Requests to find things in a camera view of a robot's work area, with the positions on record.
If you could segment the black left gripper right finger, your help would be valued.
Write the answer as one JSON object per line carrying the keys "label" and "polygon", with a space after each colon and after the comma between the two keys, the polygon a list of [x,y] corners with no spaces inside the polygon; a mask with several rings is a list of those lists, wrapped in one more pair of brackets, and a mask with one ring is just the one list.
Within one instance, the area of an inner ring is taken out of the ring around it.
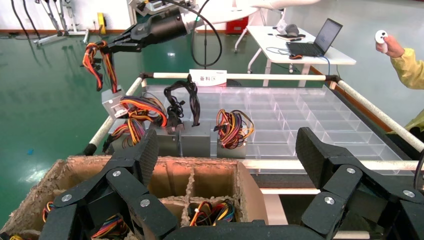
{"label": "black left gripper right finger", "polygon": [[332,239],[349,213],[383,228],[383,240],[424,237],[424,197],[411,186],[365,167],[344,147],[322,142],[308,127],[297,131],[295,151],[319,189],[301,224]]}

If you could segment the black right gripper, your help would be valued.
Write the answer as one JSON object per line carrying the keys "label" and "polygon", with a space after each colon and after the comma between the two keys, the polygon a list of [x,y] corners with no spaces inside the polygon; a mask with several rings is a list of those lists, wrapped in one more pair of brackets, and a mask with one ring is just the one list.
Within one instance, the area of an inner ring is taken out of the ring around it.
{"label": "black right gripper", "polygon": [[188,34],[179,9],[151,16],[144,24],[134,24],[107,45],[110,53],[139,53],[146,45],[164,43]]}

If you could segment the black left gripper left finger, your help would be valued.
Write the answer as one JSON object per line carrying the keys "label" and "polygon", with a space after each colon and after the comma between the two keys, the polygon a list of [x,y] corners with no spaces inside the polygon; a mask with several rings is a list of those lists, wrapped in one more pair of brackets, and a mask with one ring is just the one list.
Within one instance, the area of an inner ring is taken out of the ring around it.
{"label": "black left gripper left finger", "polygon": [[114,215],[142,240],[162,240],[178,220],[148,190],[158,160],[157,132],[112,155],[93,177],[57,196],[40,234],[42,240],[89,240]]}

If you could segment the person's hand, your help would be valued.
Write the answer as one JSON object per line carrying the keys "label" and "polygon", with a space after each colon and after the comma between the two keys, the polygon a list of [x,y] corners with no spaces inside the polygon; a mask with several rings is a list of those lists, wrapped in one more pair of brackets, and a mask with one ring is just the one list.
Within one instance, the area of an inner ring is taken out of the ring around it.
{"label": "person's hand", "polygon": [[375,49],[378,52],[386,54],[391,58],[399,58],[405,53],[405,49],[398,43],[395,37],[388,35],[384,38],[384,42],[387,45],[387,51],[384,52],[384,44],[378,42],[375,43]]}

